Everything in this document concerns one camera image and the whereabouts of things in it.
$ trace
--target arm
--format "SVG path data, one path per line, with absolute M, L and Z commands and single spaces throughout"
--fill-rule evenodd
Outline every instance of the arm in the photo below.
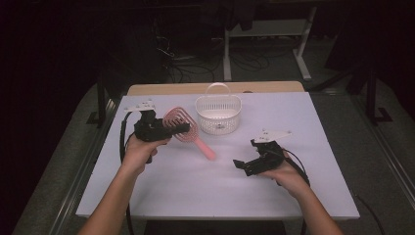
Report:
M 287 162 L 261 175 L 271 177 L 288 190 L 298 202 L 310 234 L 343 234 L 337 223 L 327 213 L 320 200 L 296 170 Z
M 79 231 L 81 234 L 118 234 L 135 181 L 144 171 L 147 159 L 157 153 L 157 147 L 168 139 L 143 142 L 131 135 L 125 157 L 101 202 Z

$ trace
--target basket handle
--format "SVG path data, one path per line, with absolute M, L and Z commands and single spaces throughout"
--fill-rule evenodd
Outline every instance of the basket handle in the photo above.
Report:
M 226 89 L 228 90 L 229 95 L 231 94 L 231 89 L 229 89 L 229 87 L 228 87 L 225 83 L 222 83 L 222 82 L 215 82 L 215 83 L 212 83 L 210 86 L 208 86 L 208 87 L 207 87 L 207 91 L 205 92 L 205 94 L 208 94 L 208 91 L 209 91 L 212 87 L 214 87 L 214 86 L 223 86 L 223 87 L 226 87 Z

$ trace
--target brush bristles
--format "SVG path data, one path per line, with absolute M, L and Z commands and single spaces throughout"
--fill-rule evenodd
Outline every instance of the brush bristles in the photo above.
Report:
M 164 126 L 175 126 L 177 124 L 183 123 L 190 124 L 189 132 L 175 134 L 174 137 L 182 142 L 195 141 L 199 137 L 198 125 L 183 108 L 176 107 L 171 109 L 164 115 L 164 118 L 162 119 L 162 124 Z

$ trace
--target hand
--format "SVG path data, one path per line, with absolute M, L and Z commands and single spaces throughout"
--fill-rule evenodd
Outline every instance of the hand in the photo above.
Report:
M 135 172 L 137 175 L 144 171 L 146 162 L 150 156 L 157 154 L 157 147 L 165 145 L 170 139 L 154 142 L 144 142 L 133 134 L 130 136 L 125 150 L 122 166 Z
M 286 158 L 290 157 L 286 151 L 283 152 Z M 265 171 L 260 175 L 274 179 L 278 184 L 287 189 L 287 191 L 295 198 L 305 189 L 309 189 L 309 186 L 304 179 L 286 161 L 283 161 L 277 168 Z

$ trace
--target metal frame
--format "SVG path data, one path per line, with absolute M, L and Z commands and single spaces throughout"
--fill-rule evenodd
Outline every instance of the metal frame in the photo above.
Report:
M 310 80 L 311 75 L 302 58 L 302 53 L 305 48 L 305 44 L 308 40 L 308 35 L 311 31 L 312 23 L 314 20 L 317 7 L 310 8 L 308 18 L 305 20 L 277 20 L 277 21 L 256 21 L 253 22 L 253 28 L 249 31 L 241 31 L 237 26 L 231 31 L 225 29 L 224 41 L 225 51 L 223 56 L 223 77 L 225 81 L 232 81 L 232 72 L 229 60 L 229 40 L 230 37 L 242 37 L 242 36 L 272 36 L 272 35 L 300 35 L 301 41 L 297 49 L 293 50 L 294 57 L 296 58 L 297 65 L 299 66 L 302 78 L 304 80 Z
M 397 155 L 393 152 L 391 146 L 388 144 L 388 141 L 385 138 L 385 135 L 377 124 L 373 123 L 373 120 L 367 116 L 366 107 L 362 101 L 357 97 L 351 96 L 351 101 L 356 107 L 357 111 L 361 115 L 362 119 L 365 121 L 368 129 L 375 136 L 379 146 L 384 152 L 385 160 L 387 161 L 388 166 L 391 169 L 392 174 L 396 178 L 402 192 L 405 194 L 408 199 L 409 204 L 412 206 L 412 209 L 415 210 L 415 183 L 407 174 L 405 168 L 401 164 Z
M 72 214 L 73 210 L 75 210 L 76 203 L 79 197 L 82 195 L 82 186 L 86 185 L 88 182 L 89 176 L 94 167 L 94 162 L 98 158 L 104 145 L 105 139 L 107 138 L 107 133 L 110 130 L 111 124 L 113 123 L 116 108 L 117 104 L 114 101 L 110 100 L 104 110 L 106 113 L 106 118 L 103 120 L 99 130 L 96 132 L 94 140 L 89 146 L 87 153 L 85 154 L 85 158 L 83 159 L 83 162 L 80 165 L 75 178 L 73 179 L 69 191 L 63 199 L 59 212 L 49 231 L 50 235 L 61 234 L 69 221 L 70 215 Z

